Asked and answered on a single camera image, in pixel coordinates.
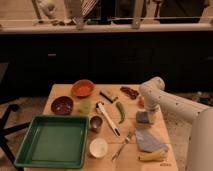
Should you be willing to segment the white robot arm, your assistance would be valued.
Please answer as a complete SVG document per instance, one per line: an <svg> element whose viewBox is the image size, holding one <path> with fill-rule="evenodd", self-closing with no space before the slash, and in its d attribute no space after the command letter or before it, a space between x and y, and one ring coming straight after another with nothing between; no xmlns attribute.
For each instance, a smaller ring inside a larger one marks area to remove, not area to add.
<svg viewBox="0 0 213 171"><path fill-rule="evenodd" d="M159 107L182 116L192 124L185 171L213 171L213 107L164 91L165 83L153 77L139 86L144 107L153 113Z"/></svg>

